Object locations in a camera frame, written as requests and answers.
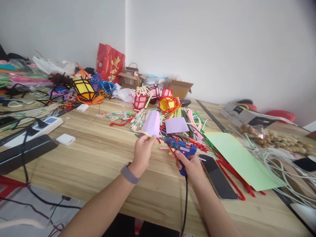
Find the watch strap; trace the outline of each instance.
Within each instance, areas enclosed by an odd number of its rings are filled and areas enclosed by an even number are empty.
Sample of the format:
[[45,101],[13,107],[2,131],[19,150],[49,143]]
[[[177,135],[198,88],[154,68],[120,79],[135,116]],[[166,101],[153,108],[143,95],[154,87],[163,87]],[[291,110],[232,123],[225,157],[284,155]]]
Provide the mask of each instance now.
[[130,181],[132,184],[137,184],[139,181],[139,178],[135,177],[135,175],[132,174],[132,172],[128,169],[128,166],[125,166],[122,170],[122,174],[124,177]]

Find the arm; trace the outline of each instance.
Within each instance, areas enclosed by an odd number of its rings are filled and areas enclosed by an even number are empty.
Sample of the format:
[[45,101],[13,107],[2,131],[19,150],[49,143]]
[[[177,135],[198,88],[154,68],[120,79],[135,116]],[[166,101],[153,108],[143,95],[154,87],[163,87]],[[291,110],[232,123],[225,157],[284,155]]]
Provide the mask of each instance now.
[[[128,169],[137,178],[141,177],[149,165],[151,147],[155,141],[155,136],[149,139],[145,135],[136,141],[134,160],[128,166]],[[120,174],[112,183],[84,205],[59,236],[102,236],[118,214],[134,186],[135,184],[130,183]]]
[[[216,193],[205,178],[199,158],[195,155],[191,156],[191,160],[188,160],[179,151],[175,151],[173,156],[177,156],[185,166],[188,182],[192,186],[200,204],[210,235],[212,237],[241,237],[240,231],[234,225],[220,200],[217,198]],[[182,169],[182,164],[179,160],[176,161],[177,167],[178,169]]]

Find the floor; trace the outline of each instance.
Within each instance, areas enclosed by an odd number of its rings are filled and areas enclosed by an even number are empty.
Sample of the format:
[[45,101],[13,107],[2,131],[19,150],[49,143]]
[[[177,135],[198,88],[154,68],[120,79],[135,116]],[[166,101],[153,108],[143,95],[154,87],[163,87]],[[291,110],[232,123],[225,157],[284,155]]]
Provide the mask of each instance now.
[[[38,187],[32,187],[32,190],[36,192],[41,198],[46,201],[59,203],[62,200],[62,195],[54,192],[47,191]],[[31,204],[46,216],[50,217],[53,213],[53,206],[46,205],[40,202],[36,197],[34,197],[27,188],[17,188],[13,191],[8,197],[15,201]],[[63,200],[62,204],[64,205],[73,205],[83,207],[85,202],[78,199],[72,198],[69,201]],[[61,208],[57,207],[52,221],[55,225],[62,223],[66,226],[74,215],[78,212],[77,209]],[[30,206],[25,206],[9,201],[2,200],[0,202],[0,224],[6,221],[18,220],[18,219],[33,219],[38,221],[41,225],[46,226],[44,229],[39,229],[29,225],[16,225],[7,228],[0,229],[0,236],[20,236],[20,237],[45,237],[49,236],[54,227],[51,224],[48,224],[48,220],[42,217],[40,214],[33,211]],[[139,233],[141,226],[143,224],[142,220],[135,220],[135,230],[136,234]]]

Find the folded purple paper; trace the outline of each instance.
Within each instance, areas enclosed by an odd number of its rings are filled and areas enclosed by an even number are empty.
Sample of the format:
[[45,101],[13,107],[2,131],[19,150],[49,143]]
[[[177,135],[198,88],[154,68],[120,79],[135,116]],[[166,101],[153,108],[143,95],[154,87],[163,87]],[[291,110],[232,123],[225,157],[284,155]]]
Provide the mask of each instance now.
[[148,115],[142,129],[139,131],[140,133],[146,132],[148,135],[155,135],[157,138],[159,137],[159,127],[160,127],[160,114],[158,111],[151,111]]
[[188,132],[187,122],[183,117],[166,119],[166,133]]

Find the cardboard box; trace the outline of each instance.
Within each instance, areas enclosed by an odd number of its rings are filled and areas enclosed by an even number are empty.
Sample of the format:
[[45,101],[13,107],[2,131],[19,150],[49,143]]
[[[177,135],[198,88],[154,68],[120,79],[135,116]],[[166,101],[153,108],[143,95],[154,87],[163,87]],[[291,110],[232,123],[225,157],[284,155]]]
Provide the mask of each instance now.
[[193,83],[171,80],[169,88],[172,90],[172,96],[179,97],[179,99],[185,99],[188,92],[191,93],[191,87]]
[[122,87],[136,89],[137,87],[141,87],[143,84],[143,80],[147,78],[147,76],[139,74],[138,68],[134,67],[126,67],[122,72],[118,74],[120,78],[120,82]]
[[313,140],[316,140],[316,131],[311,132],[310,134],[307,134],[306,136],[313,139]]
[[264,118],[261,116],[262,114],[255,113],[255,115],[253,113],[254,112],[249,110],[244,110],[232,102],[229,102],[221,111],[221,114],[233,124],[235,124],[238,128],[240,128],[243,123],[248,123],[252,126],[262,125],[264,128],[266,128],[276,121],[273,119]]

